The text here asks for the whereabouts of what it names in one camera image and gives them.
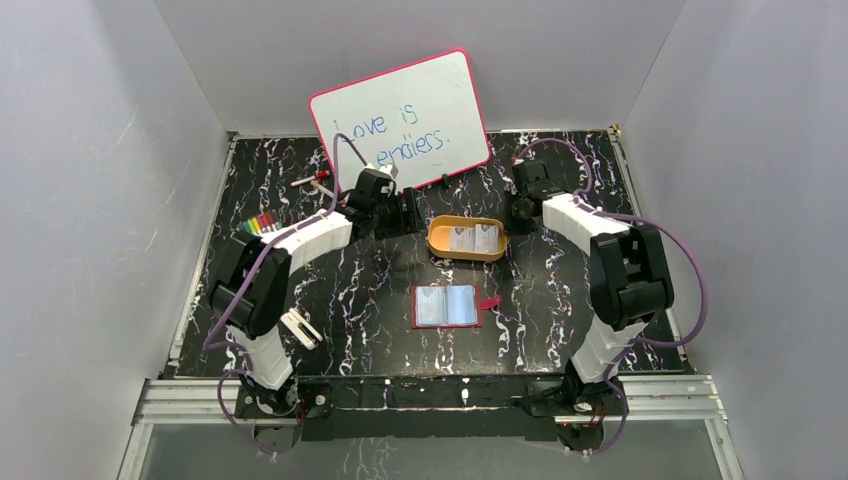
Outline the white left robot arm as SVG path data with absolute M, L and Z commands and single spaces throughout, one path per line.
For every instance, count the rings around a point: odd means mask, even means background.
M 269 236 L 234 234 L 208 286 L 207 302 L 218 321 L 205 347 L 215 347 L 217 332 L 226 329 L 233 337 L 228 347 L 246 362 L 241 376 L 260 392 L 263 407 L 275 416 L 290 414 L 299 391 L 279 324 L 293 321 L 297 335 L 317 337 L 316 332 L 305 333 L 302 314 L 286 305 L 290 277 L 311 261 L 364 238 L 395 238 L 422 228 L 414 189 L 398 187 L 385 168 L 366 167 L 356 185 L 336 194 L 329 208 Z

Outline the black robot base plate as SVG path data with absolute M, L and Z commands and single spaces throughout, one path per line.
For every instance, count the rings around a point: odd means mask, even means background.
M 584 385 L 562 374 L 302 376 L 272 392 L 248 379 L 234 414 L 289 420 L 304 441 L 364 437 L 522 437 L 595 449 L 623 410 L 617 378 Z

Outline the red card holder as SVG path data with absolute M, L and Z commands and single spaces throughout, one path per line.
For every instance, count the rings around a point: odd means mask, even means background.
M 483 298 L 475 285 L 429 285 L 411 288 L 414 329 L 479 328 L 483 312 L 502 302 L 501 295 Z

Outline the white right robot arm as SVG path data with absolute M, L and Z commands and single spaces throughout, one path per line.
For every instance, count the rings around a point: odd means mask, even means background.
M 628 225 L 585 205 L 554 184 L 542 160 L 519 160 L 512 173 L 513 219 L 539 223 L 587 255 L 594 312 L 583 343 L 566 364 L 562 385 L 530 399 L 555 399 L 577 414 L 587 414 L 611 391 L 618 366 L 636 338 L 673 303 L 661 234 L 655 227 Z

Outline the orange oval tray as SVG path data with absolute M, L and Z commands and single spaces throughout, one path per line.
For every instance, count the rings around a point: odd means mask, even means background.
M 491 223 L 500 227 L 500 251 L 495 254 L 479 254 L 473 252 L 451 252 L 449 249 L 449 229 L 453 226 L 474 227 L 478 223 Z M 509 236 L 503 223 L 493 218 L 463 217 L 457 215 L 439 215 L 432 219 L 428 226 L 427 243 L 431 253 L 439 258 L 494 262 L 500 259 L 509 245 Z

